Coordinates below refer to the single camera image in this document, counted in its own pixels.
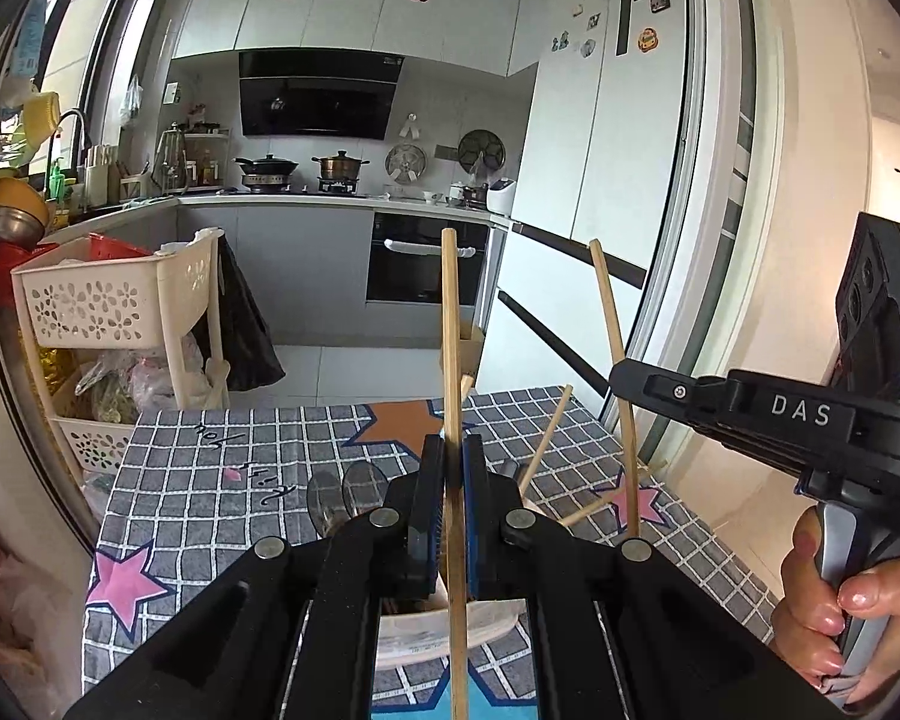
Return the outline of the person right hand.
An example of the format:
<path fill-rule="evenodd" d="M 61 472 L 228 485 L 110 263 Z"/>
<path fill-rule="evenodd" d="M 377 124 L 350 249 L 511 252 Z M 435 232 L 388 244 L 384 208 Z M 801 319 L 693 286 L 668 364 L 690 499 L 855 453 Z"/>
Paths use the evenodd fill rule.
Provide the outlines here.
<path fill-rule="evenodd" d="M 793 530 L 792 550 L 782 562 L 784 598 L 772 613 L 770 648 L 819 688 L 844 666 L 836 637 L 845 623 L 852 617 L 884 617 L 888 628 L 845 704 L 848 710 L 882 709 L 900 684 L 900 559 L 883 562 L 833 589 L 814 564 L 821 539 L 818 516 L 806 509 Z"/>

